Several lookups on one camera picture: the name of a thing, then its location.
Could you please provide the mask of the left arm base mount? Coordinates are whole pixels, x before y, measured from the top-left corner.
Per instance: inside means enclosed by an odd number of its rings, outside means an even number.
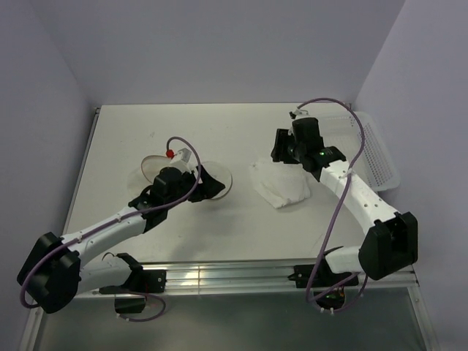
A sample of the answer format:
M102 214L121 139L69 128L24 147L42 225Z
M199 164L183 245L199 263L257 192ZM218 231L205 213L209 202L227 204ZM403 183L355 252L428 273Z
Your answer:
M167 304L159 294L165 291L166 284L165 270L141 270L132 272L130 277L120 286L107 286L99 288L101 295L131 295L130 298L115 298L114 309L120 317L128 317L130 320L149 320L150 317L140 319L133 317L133 314L143 313L150 303L159 306L159 311L152 316L156 319L165 313Z

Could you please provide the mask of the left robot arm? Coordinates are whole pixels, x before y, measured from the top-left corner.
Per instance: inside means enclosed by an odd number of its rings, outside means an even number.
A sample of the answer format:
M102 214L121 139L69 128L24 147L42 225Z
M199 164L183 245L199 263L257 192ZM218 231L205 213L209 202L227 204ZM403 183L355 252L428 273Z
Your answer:
M72 234L41 235L17 276L21 304L52 314L76 295L94 289L141 294L143 267L132 256L117 254L96 265L91 261L122 241L153 230L177 205L218 200L232 185L232 173L215 162L193 169L160 167L153 182L108 219Z

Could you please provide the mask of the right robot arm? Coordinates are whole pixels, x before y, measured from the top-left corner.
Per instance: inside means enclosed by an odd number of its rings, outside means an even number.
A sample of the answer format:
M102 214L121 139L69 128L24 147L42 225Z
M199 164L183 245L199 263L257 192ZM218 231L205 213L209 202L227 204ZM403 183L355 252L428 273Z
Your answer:
M317 278L331 285L342 273L364 273L374 281L418 260L418 221L410 212L388 205L357 175L335 146L325 146L316 118L294 120L278 129L273 162L301 165L338 198L355 217L365 238L361 246L335 249L317 266Z

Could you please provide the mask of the white bra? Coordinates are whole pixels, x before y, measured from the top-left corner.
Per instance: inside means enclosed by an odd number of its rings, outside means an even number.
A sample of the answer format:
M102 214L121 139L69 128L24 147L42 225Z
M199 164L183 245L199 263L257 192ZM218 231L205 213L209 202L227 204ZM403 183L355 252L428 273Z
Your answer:
M308 178L299 165L258 159L249 166L253 189L273 208L298 204L311 197Z

